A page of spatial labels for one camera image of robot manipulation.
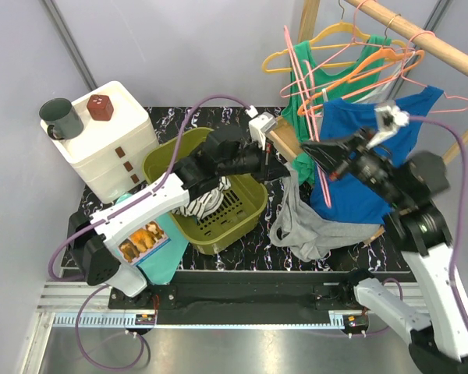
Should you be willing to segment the black white striped tank top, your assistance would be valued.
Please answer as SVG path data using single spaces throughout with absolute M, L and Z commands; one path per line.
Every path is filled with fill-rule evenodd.
M 172 213 L 183 217 L 195 217 L 198 220 L 202 220 L 218 210 L 224 199 L 224 191 L 230 188 L 231 182 L 229 178 L 221 177 L 218 187 L 203 194 L 187 205 L 174 209 Z

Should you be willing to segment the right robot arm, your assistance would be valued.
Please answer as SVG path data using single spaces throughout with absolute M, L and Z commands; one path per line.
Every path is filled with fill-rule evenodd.
M 427 313 L 394 296 L 366 270 L 352 272 L 339 300 L 381 318 L 406 343 L 422 373 L 468 373 L 468 299 L 455 266 L 456 244 L 432 201 L 449 188 L 445 163 L 420 151 L 396 167 L 368 145 L 372 137 L 371 130 L 360 129 L 346 138 L 300 146 L 330 179 L 352 175 L 388 203 L 386 234 L 408 263 Z

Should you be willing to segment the pink wire hanger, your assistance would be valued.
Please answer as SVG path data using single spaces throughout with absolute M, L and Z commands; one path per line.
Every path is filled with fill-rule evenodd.
M 337 23 L 330 23 L 328 21 L 328 26 L 325 27 L 321 32 L 314 35 L 315 24 L 317 22 L 317 11 L 320 1 L 305 1 L 303 7 L 303 13 L 300 20 L 300 30 L 298 36 L 298 44 L 292 46 L 293 52 L 290 52 L 289 49 L 285 49 L 281 52 L 274 53 L 273 55 L 268 56 L 262 68 L 266 73 L 280 73 L 280 72 L 292 72 L 296 76 L 298 68 L 300 67 L 302 76 L 304 73 L 307 73 L 310 68 L 315 68 L 319 66 L 320 69 L 340 69 L 348 68 L 353 65 L 353 61 L 344 61 L 344 62 L 320 62 L 317 64 L 314 61 L 314 52 L 318 52 L 319 55 L 322 55 L 323 51 L 335 51 L 334 55 L 330 55 L 329 58 L 334 58 L 338 55 L 338 52 L 345 47 L 352 47 L 358 45 L 366 45 L 370 38 L 370 34 L 363 33 L 357 26 L 351 22 L 347 22 L 344 19 L 346 8 L 340 1 L 337 1 L 338 7 L 341 9 L 341 16 Z M 326 44 L 319 45 L 321 41 L 329 37 L 335 37 L 336 34 L 349 34 L 352 38 L 350 43 L 344 44 Z M 274 58 L 289 55 L 290 58 L 295 59 L 295 62 L 291 62 L 291 68 L 280 68 L 272 69 L 268 68 L 268 64 Z

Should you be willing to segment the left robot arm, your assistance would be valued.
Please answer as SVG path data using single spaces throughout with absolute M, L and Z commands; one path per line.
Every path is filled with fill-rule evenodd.
M 289 175 L 272 154 L 265 139 L 242 143 L 236 127 L 200 129 L 200 138 L 183 157 L 173 155 L 168 170 L 154 183 L 120 206 L 85 217 L 69 218 L 66 248 L 87 284 L 113 286 L 135 308 L 153 298 L 144 273 L 115 254 L 118 245 L 146 223 L 178 209 L 218 187 L 223 177 L 250 175 L 256 182 L 271 182 Z

